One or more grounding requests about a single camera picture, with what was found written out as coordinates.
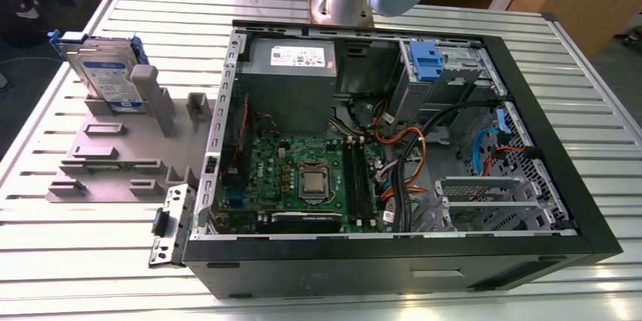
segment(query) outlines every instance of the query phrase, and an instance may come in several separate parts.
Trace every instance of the label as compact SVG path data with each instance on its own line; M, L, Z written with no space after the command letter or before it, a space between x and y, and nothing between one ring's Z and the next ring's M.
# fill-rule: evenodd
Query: label
M383 211L383 222L393 223L394 222L394 213L389 210Z
M389 124L393 124L393 122L394 122L394 117L389 114L389 112L383 112L382 118L383 118L383 120L385 120Z
M134 111L143 105L143 99L134 83L127 79L127 66L119 62L83 62L91 76L91 84L103 99L119 111Z
M323 48L274 47L270 65L323 68L326 66Z

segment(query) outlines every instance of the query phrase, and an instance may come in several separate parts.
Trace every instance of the slotted metal table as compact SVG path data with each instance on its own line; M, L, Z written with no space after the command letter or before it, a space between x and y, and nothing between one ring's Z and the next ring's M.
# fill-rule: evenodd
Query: slotted metal table
M84 31L136 32L172 96L206 92L215 98L232 19L303 23L307 4L103 0ZM1 315L642 319L642 132L559 24L539 14L425 6L375 21L381 28L503 37L623 254L507 292L215 300L188 269L147 269L158 204L51 204L44 199L87 112L87 89L63 64L0 163Z

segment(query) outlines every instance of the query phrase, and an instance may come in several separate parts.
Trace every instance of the green circuit board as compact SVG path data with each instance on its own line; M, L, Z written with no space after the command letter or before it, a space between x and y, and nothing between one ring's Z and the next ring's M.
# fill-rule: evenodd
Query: green circuit board
M342 232L382 232L378 222L357 226L350 223L343 175L343 141L323 138L258 138L252 145L250 184L246 189L244 206L230 212L232 233L252 233L252 215L248 211L324 210L343 216ZM367 144L366 158L375 164L382 161L382 146ZM300 170L310 166L327 170L328 197L311 202L300 197ZM378 211L373 197L375 217Z

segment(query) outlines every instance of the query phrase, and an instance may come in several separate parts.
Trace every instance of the black computer chassis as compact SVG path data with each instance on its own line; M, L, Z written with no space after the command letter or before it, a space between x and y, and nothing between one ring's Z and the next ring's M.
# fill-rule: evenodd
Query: black computer chassis
M292 26L302 29L303 36L312 29L324 34L353 30L365 40L463 36L251 21L235 21L234 26L271 38L288 38L284 30ZM561 268L593 264L622 253L502 38L465 36L479 40L491 55L523 125L542 151L542 160L566 202L578 235L357 240L267 240L258 237L238 241L188 241L184 264L218 298L511 289ZM466 277L457 278L457 282L439 277L439 271L453 270L466 270ZM423 271L429 271L429 277L423 277Z

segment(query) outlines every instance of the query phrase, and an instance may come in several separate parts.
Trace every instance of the hard drive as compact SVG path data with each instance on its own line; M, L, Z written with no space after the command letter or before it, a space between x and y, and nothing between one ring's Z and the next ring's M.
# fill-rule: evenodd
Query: hard drive
M131 82L131 70L150 64L140 39L90 37L82 32L52 32L51 45L70 62L90 89L90 98L103 99L116 113L144 113L143 97Z

